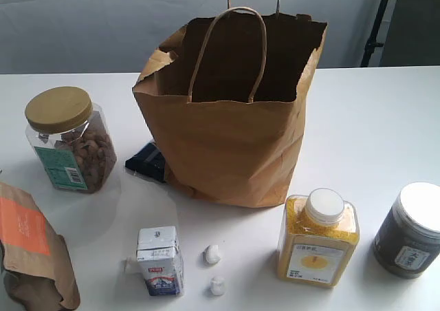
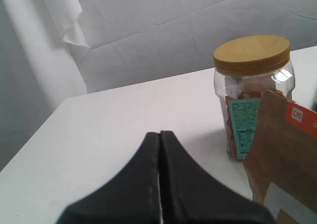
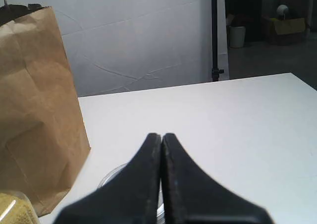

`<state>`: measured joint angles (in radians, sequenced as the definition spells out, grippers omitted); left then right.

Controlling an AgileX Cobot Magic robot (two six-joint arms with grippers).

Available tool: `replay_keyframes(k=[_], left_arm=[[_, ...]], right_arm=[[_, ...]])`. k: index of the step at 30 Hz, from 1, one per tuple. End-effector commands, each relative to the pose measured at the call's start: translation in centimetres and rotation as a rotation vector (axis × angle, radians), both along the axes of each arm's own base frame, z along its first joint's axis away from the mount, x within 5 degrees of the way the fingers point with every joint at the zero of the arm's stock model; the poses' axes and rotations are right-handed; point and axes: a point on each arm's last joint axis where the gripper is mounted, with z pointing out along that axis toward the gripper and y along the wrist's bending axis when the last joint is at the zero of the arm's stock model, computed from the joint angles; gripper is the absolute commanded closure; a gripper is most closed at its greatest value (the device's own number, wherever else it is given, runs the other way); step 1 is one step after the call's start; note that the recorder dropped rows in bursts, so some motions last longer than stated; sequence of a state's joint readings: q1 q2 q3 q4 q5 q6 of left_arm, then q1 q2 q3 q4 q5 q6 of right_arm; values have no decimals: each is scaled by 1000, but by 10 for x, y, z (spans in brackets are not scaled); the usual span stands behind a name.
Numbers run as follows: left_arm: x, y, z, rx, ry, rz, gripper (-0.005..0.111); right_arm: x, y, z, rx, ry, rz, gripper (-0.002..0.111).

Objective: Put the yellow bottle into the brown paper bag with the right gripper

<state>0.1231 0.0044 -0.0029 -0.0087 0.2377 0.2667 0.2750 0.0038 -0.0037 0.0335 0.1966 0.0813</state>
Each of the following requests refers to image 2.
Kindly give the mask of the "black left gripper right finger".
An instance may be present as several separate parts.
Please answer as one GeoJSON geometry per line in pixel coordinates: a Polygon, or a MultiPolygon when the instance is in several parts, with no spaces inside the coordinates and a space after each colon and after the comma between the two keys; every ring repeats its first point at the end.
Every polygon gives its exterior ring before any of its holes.
{"type": "Polygon", "coordinates": [[[172,131],[161,131],[159,189],[165,224],[273,224],[272,214],[208,174],[172,131]]]}

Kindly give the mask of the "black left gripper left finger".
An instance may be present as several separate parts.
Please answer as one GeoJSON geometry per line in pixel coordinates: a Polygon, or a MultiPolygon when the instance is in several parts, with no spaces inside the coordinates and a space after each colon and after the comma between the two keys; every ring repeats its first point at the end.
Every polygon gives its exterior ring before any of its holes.
{"type": "Polygon", "coordinates": [[[67,206],[59,224],[159,224],[159,146],[146,134],[137,152],[104,186],[67,206]]]}

